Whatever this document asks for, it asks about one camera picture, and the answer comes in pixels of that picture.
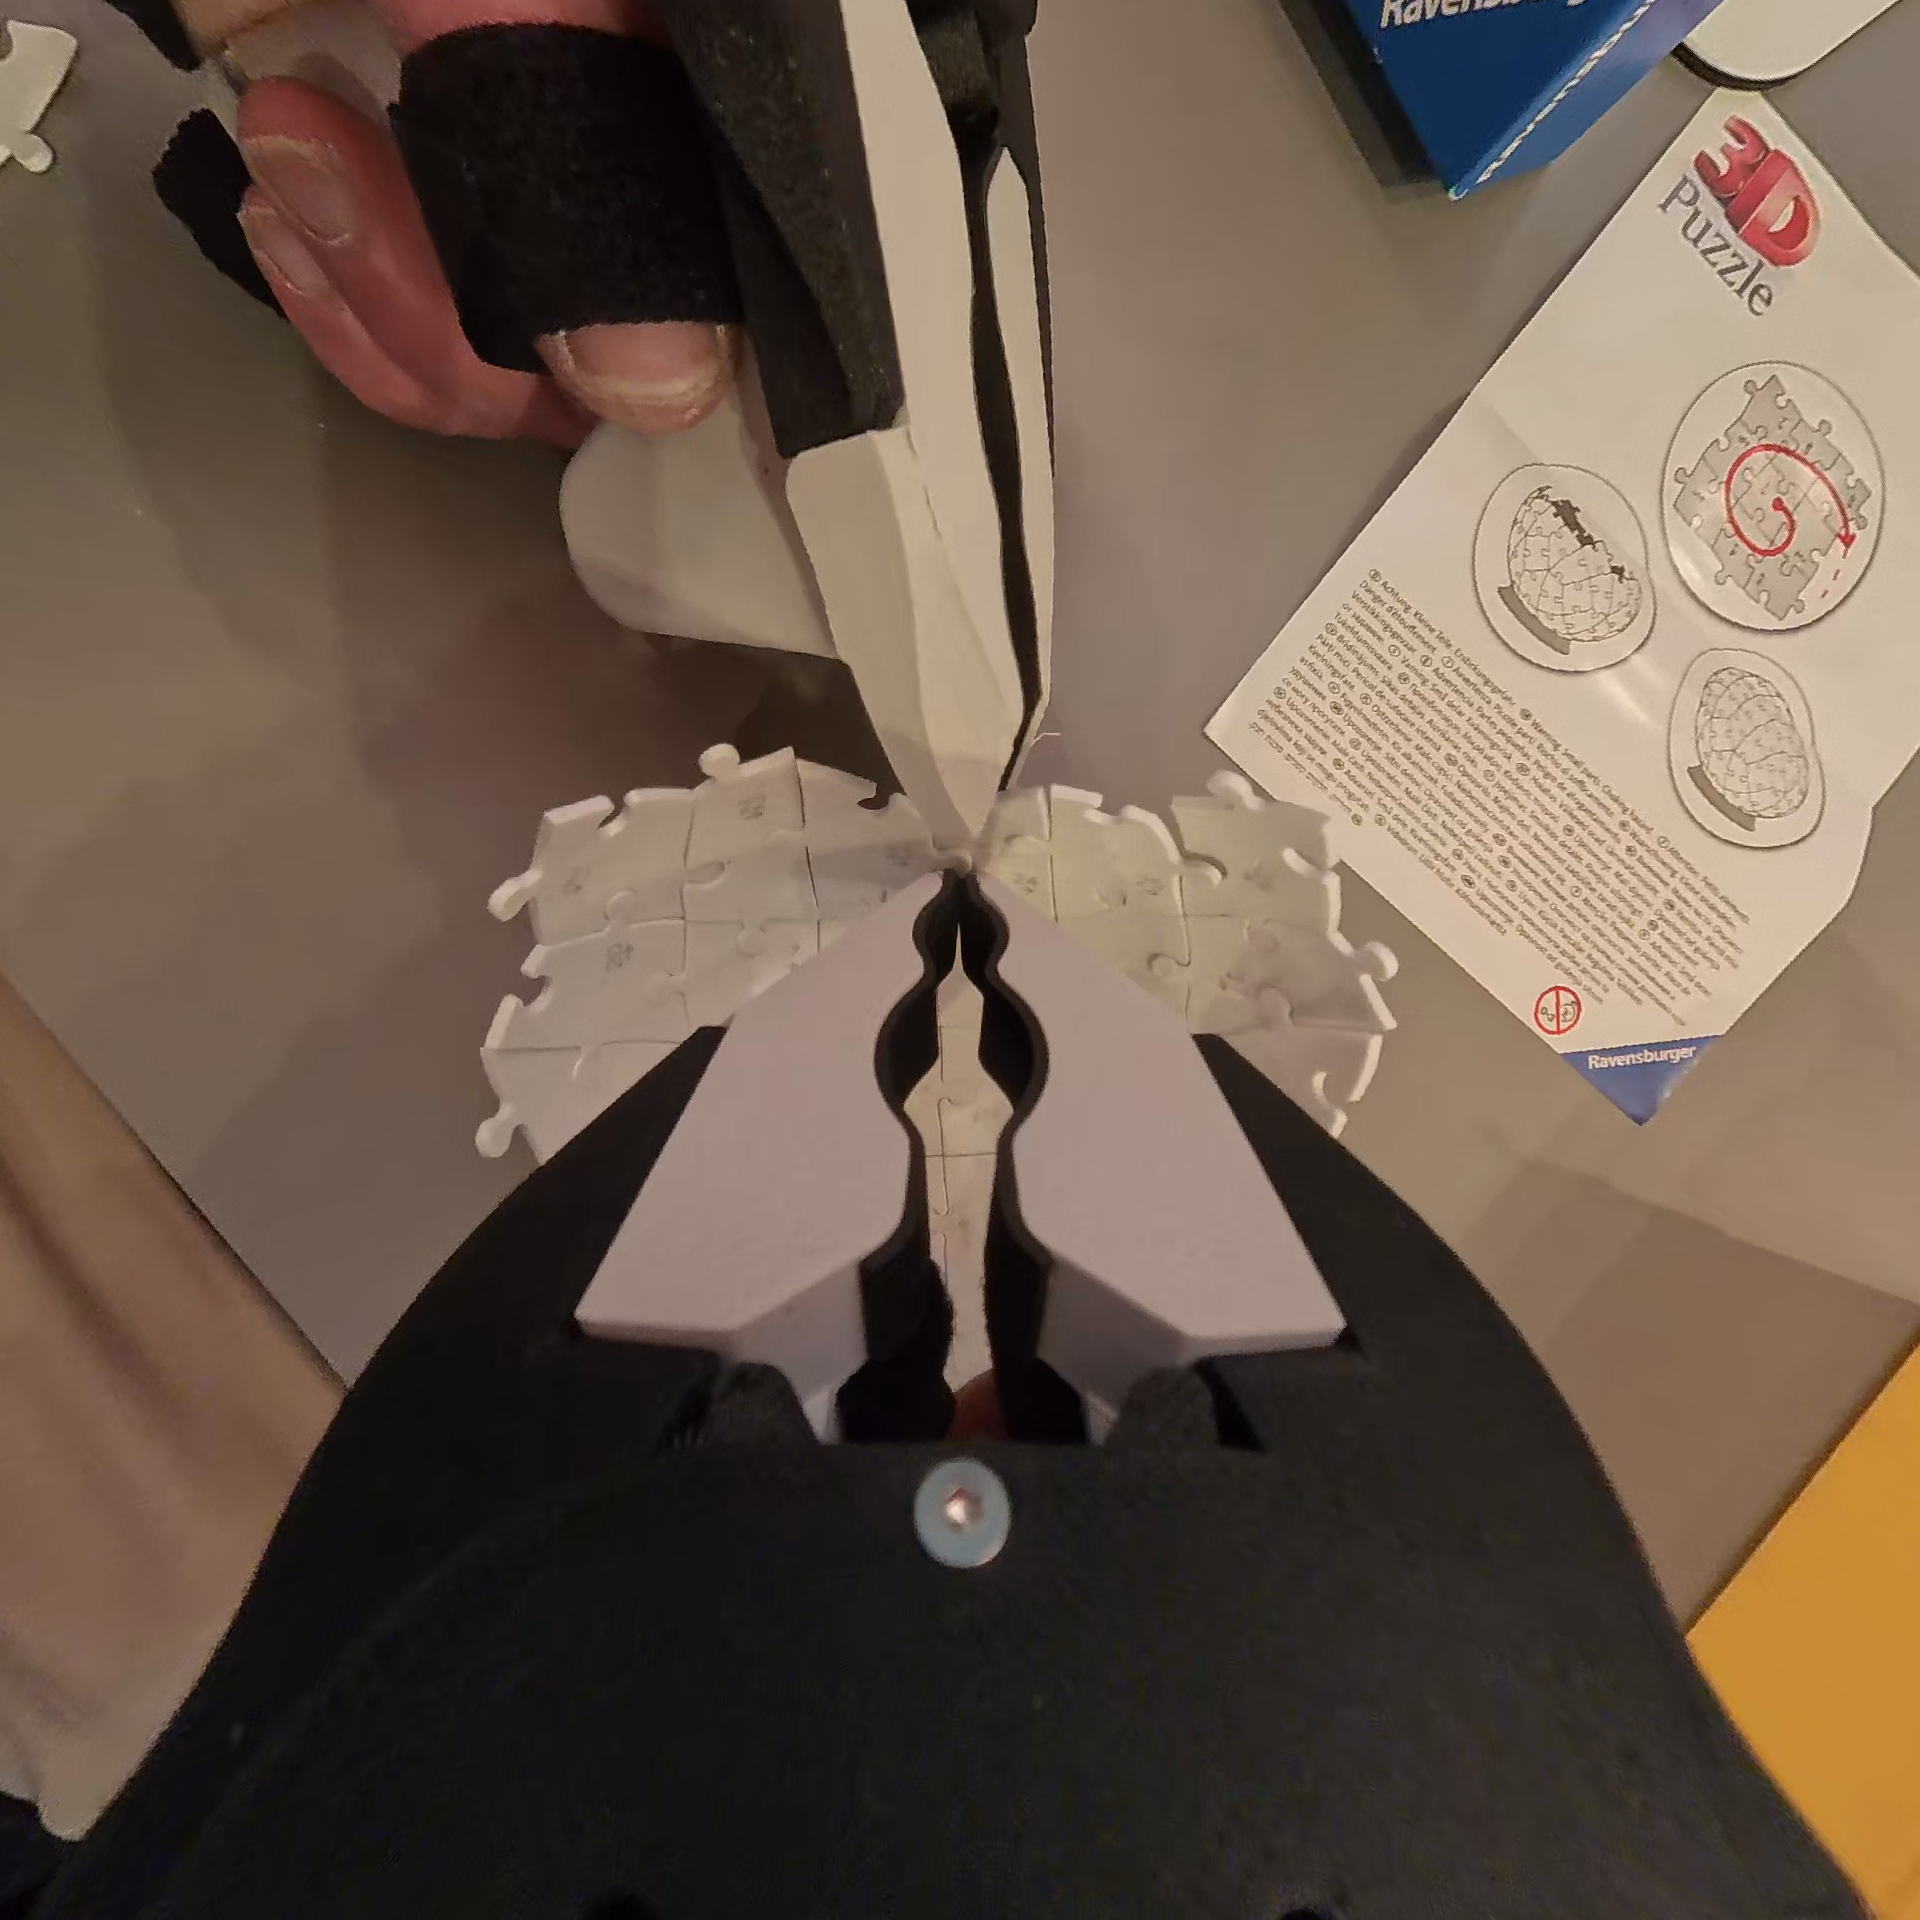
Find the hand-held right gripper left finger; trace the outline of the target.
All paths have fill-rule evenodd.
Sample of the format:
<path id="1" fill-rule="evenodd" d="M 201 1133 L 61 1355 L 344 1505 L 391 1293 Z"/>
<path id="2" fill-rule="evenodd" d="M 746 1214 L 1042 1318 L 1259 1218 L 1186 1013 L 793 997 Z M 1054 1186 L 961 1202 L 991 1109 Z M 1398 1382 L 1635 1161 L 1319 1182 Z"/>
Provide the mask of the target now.
<path id="1" fill-rule="evenodd" d="M 907 1097 L 938 1047 L 963 878 L 908 884 L 727 1026 L 579 1311 L 602 1341 L 781 1373 L 816 1433 L 868 1362 L 863 1274 L 926 1242 Z M 907 1065 L 884 1047 L 908 1026 Z"/>

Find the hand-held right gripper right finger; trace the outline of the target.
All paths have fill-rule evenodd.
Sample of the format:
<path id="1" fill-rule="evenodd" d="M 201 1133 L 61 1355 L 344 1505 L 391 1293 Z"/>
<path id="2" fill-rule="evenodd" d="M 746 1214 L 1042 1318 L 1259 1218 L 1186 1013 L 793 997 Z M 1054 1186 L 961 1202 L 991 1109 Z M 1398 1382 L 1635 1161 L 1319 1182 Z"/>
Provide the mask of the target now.
<path id="1" fill-rule="evenodd" d="M 1181 1017 L 993 878 L 969 880 L 969 980 L 980 1066 L 1010 1104 L 982 1252 L 1010 1428 L 1095 1428 L 1153 1374 L 1341 1341 Z"/>

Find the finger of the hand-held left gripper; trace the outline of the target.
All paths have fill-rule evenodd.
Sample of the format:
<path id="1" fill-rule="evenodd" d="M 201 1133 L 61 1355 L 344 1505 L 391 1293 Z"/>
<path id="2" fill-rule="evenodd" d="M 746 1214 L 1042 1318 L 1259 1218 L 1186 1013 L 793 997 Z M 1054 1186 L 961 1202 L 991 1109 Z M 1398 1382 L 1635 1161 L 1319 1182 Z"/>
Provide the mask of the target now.
<path id="1" fill-rule="evenodd" d="M 995 270 L 908 7 L 836 13 L 900 400 L 880 427 L 799 453 L 784 492 L 900 791 L 936 845 L 969 847 L 1024 735 L 978 343 L 998 319 Z"/>
<path id="2" fill-rule="evenodd" d="M 1029 40 L 1036 4 L 982 4 L 997 85 L 993 158 L 982 175 L 982 234 L 993 294 L 993 352 L 982 358 L 980 423 L 1007 539 L 1007 604 L 1020 668 L 1023 723 L 1007 781 L 1023 772 L 1050 702 L 1057 504 L 1044 190 Z"/>

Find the partly built white puzzle ball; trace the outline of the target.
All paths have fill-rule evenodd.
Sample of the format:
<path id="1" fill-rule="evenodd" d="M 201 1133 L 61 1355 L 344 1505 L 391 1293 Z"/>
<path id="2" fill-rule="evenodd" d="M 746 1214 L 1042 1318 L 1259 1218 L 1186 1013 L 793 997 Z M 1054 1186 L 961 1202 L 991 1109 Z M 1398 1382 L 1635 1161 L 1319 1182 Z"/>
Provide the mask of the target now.
<path id="1" fill-rule="evenodd" d="M 694 1031 L 956 864 L 905 796 L 793 750 L 746 760 L 721 742 L 701 772 L 548 810 L 527 871 L 492 893 L 492 918 L 524 918 L 534 946 L 483 1044 L 485 1159 L 524 1145 L 550 1161 Z M 1344 937 L 1325 814 L 1237 774 L 1170 821 L 1024 786 L 998 798 L 972 866 L 1344 1130 L 1397 1028 L 1398 962 Z"/>

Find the blue puzzle box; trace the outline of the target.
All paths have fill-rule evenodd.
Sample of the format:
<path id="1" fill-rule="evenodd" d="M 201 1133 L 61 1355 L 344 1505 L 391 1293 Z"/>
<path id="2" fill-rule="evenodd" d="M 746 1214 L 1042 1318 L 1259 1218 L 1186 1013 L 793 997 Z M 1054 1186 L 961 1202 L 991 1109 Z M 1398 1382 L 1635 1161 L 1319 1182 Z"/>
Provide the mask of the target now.
<path id="1" fill-rule="evenodd" d="M 1285 3 L 1385 185 L 1452 200 L 1549 167 L 1715 3 Z"/>

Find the person's left hand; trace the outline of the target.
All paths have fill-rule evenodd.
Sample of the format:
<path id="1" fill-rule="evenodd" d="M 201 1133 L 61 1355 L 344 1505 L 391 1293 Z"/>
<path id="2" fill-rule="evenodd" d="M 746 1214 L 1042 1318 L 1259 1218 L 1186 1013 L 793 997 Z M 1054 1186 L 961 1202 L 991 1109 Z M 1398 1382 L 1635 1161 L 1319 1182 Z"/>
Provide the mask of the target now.
<path id="1" fill-rule="evenodd" d="M 428 434 L 576 448 L 602 423 L 678 434 L 730 396 L 742 352 L 725 323 L 563 330 L 541 338 L 538 372 L 483 360 L 383 90 L 323 55 L 287 75 L 242 68 L 234 89 L 249 252 L 324 372 L 375 415 Z"/>

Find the folded paper instruction leaflet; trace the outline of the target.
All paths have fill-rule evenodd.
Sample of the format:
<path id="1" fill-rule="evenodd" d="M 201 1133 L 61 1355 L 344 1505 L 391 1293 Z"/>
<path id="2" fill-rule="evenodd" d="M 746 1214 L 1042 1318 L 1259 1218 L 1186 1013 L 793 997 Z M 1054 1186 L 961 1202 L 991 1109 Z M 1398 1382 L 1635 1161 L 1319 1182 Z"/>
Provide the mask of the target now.
<path id="1" fill-rule="evenodd" d="M 1916 270 L 1708 97 L 1213 715 L 1647 1125 L 1916 756 Z"/>

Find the person's beige trousers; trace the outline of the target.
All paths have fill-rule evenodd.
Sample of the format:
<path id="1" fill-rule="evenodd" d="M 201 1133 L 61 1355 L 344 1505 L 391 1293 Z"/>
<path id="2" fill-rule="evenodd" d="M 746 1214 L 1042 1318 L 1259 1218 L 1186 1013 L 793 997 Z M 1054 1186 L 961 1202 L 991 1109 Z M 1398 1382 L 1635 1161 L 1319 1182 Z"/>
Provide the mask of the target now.
<path id="1" fill-rule="evenodd" d="M 3 1777 L 77 1841 L 228 1633 L 342 1401 L 3 987 Z"/>

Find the scattered loose jigsaw pieces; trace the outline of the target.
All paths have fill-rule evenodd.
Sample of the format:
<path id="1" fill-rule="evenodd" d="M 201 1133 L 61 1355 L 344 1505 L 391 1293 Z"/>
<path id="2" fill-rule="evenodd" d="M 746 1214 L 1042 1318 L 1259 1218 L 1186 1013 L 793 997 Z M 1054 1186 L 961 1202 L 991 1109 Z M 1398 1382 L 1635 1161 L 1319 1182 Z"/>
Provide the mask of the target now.
<path id="1" fill-rule="evenodd" d="M 3 163 L 30 177 L 55 167 L 55 150 L 38 126 L 78 59 L 81 42 L 61 26 L 28 21 L 3 25 Z"/>

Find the yellow panel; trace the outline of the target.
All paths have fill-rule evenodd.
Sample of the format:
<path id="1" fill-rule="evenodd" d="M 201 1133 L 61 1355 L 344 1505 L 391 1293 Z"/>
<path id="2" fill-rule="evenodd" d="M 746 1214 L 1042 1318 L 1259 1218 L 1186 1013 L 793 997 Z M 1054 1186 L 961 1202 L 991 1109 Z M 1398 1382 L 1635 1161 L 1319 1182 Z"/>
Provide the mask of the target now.
<path id="1" fill-rule="evenodd" d="M 1688 1634 L 1743 1739 L 1883 1919 L 1918 1914 L 1918 1357 Z"/>

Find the white display stand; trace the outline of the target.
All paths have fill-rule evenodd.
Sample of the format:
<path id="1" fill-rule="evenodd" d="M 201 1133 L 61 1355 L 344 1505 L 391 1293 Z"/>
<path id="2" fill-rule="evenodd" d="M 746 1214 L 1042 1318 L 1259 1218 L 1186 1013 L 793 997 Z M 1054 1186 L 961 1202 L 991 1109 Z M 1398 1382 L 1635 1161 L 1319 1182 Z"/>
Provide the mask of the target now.
<path id="1" fill-rule="evenodd" d="M 1677 57 L 1717 85 L 1787 85 L 1837 52 L 1897 3 L 1721 3 L 1679 42 Z"/>

